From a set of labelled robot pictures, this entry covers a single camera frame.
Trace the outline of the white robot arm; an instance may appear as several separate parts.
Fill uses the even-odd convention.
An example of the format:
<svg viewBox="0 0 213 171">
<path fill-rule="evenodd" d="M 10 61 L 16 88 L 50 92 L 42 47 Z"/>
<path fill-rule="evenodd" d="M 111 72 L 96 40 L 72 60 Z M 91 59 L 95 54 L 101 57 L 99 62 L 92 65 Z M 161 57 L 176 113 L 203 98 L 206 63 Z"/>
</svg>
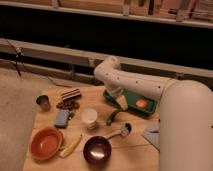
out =
<svg viewBox="0 0 213 171">
<path fill-rule="evenodd" d="M 159 171 L 213 171 L 213 91 L 194 80 L 125 72 L 115 56 L 94 70 L 114 97 L 124 89 L 159 102 Z"/>
</svg>

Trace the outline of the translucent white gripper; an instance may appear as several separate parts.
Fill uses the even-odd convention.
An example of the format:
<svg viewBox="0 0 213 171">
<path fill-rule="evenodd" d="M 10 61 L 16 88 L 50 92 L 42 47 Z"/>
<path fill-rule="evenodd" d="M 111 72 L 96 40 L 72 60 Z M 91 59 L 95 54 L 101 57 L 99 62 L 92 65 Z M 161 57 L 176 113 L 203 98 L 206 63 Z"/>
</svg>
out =
<svg viewBox="0 0 213 171">
<path fill-rule="evenodd" d="M 117 97 L 116 102 L 119 104 L 121 109 L 123 111 L 127 110 L 128 103 L 127 103 L 126 97 L 124 95 L 121 95 L 123 93 L 123 88 L 116 82 L 105 81 L 104 84 L 105 84 L 106 91 L 109 93 L 109 95 L 112 97 Z"/>
</svg>

